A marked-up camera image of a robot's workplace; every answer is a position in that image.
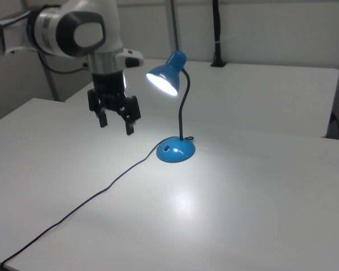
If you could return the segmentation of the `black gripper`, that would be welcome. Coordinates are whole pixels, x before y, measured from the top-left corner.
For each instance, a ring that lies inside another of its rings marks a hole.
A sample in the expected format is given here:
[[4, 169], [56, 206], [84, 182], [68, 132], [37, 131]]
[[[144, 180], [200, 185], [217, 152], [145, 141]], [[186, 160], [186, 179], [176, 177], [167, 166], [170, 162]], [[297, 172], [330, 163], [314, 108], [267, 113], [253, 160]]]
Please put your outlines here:
[[89, 110], [94, 112], [101, 128], [107, 126], [105, 110], [116, 111], [125, 121], [126, 134], [134, 133], [134, 124], [141, 118], [136, 96], [124, 94], [123, 71], [110, 74], [92, 73], [94, 89], [88, 90]]

